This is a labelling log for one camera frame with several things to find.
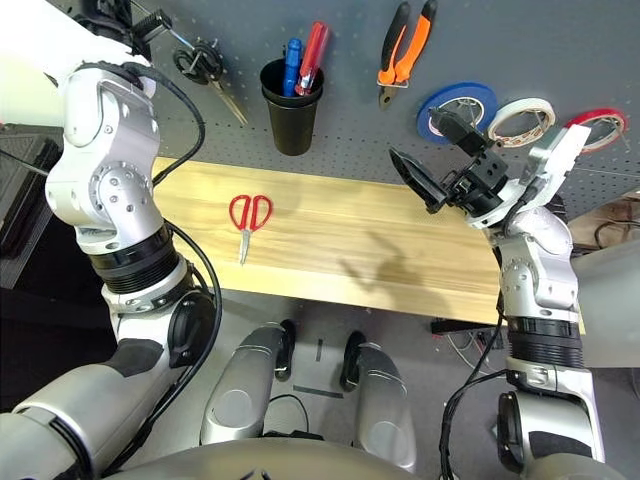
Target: pegboard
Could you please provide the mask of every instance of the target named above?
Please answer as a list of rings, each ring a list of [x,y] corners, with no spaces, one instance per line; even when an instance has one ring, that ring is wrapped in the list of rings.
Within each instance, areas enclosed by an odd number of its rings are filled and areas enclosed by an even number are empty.
[[[207,121],[207,138],[197,160],[400,183],[387,153],[395,146],[443,177],[468,159],[455,148],[422,139],[416,114],[435,91],[460,81],[478,81],[496,92],[500,105],[524,97],[548,100],[560,125],[602,106],[619,108],[630,118],[631,151],[618,141],[578,159],[560,192],[569,218],[640,187],[640,129],[634,128],[634,119],[640,118],[640,64],[633,60],[640,45],[640,2],[635,0],[615,5],[596,0],[439,0],[410,88],[400,91],[385,112],[378,108],[376,74],[397,1],[140,1],[150,10],[163,8],[174,28],[190,40],[218,39],[227,70],[223,86],[249,120],[241,127],[211,87],[182,78],[171,57],[183,47],[169,34],[156,38],[156,67],[195,101]],[[69,6],[53,3],[64,10]],[[423,2],[410,3],[409,35]],[[135,8],[134,13],[140,16]],[[314,20],[327,22],[332,31],[323,63],[325,90],[311,149],[287,157],[273,145],[259,73],[282,55],[290,37],[305,42]],[[166,91],[158,92],[154,104],[162,135],[160,154],[178,157],[194,141],[195,125]],[[501,154],[519,165],[529,148],[503,149]]]

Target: scissors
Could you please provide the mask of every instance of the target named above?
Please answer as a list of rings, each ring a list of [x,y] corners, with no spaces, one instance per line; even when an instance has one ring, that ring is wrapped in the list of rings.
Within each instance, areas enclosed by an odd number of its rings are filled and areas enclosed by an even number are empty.
[[[235,206],[238,203],[244,202],[244,206],[242,207],[242,217],[240,217],[240,221],[238,222],[236,216],[234,215]],[[258,211],[260,210],[260,202],[263,202],[267,206],[267,213],[262,219],[260,223],[258,223]],[[251,221],[249,222],[249,210],[251,210]],[[238,230],[242,232],[242,243],[240,244],[240,257],[239,262],[240,265],[244,265],[244,262],[247,259],[247,252],[249,251],[249,240],[251,239],[251,234],[256,230],[260,230],[264,227],[267,220],[273,213],[273,202],[269,197],[265,197],[264,195],[256,195],[253,197],[253,200],[249,195],[238,195],[231,203],[229,203],[229,216],[231,217],[231,221],[236,226]]]

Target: pen holder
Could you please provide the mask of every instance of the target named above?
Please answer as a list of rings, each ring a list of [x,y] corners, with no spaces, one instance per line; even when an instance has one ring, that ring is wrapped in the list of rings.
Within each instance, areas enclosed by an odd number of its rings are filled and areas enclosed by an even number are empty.
[[[285,155],[302,155],[311,146],[318,100],[322,96],[324,75],[318,69],[309,95],[283,97],[284,59],[265,65],[260,72],[262,95],[269,107],[273,143]]]

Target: floor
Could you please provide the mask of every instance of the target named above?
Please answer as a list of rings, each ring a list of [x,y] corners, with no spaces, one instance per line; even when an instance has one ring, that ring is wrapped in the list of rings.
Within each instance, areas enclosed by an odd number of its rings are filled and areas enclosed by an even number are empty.
[[[293,392],[293,386],[340,393],[338,375],[344,345],[353,330],[361,330],[394,359],[403,376],[417,437],[416,473],[421,478],[436,479],[443,406],[464,382],[469,367],[445,338],[430,334],[430,318],[231,291],[224,295],[223,325],[214,352],[126,468],[196,446],[205,404],[236,346],[260,324],[285,318],[291,318],[297,326],[293,374],[285,383],[274,380],[272,396],[295,393],[309,411],[312,432],[327,441],[349,444],[353,440],[357,392],[328,398]],[[320,362],[315,362],[319,338],[323,339],[322,356]],[[464,334],[455,339],[458,345],[466,343]],[[464,353],[475,363],[477,351],[471,348]],[[504,351],[492,352],[488,368],[501,368],[504,355]],[[608,463],[628,478],[635,478],[640,471],[640,400],[634,397],[628,372],[599,370],[595,372],[595,383]],[[451,437],[452,464],[461,479],[517,478],[500,465],[491,432],[498,395],[508,389],[503,380],[484,383],[472,389],[461,404]],[[294,403],[283,405],[277,408],[297,411]]]

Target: blue tape roll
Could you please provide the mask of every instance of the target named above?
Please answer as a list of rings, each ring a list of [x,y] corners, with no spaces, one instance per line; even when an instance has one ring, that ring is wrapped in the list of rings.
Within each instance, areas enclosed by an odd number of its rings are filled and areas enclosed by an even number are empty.
[[[450,143],[446,137],[436,133],[437,130],[433,128],[433,125],[429,125],[429,119],[431,117],[431,115],[429,115],[429,109],[440,107],[456,98],[465,97],[472,98],[482,105],[482,118],[477,122],[476,128],[481,132],[485,131],[498,111],[496,94],[493,93],[493,90],[489,87],[481,83],[462,82],[443,88],[431,95],[427,101],[422,104],[417,118],[418,133],[420,136],[433,143],[442,145]]]

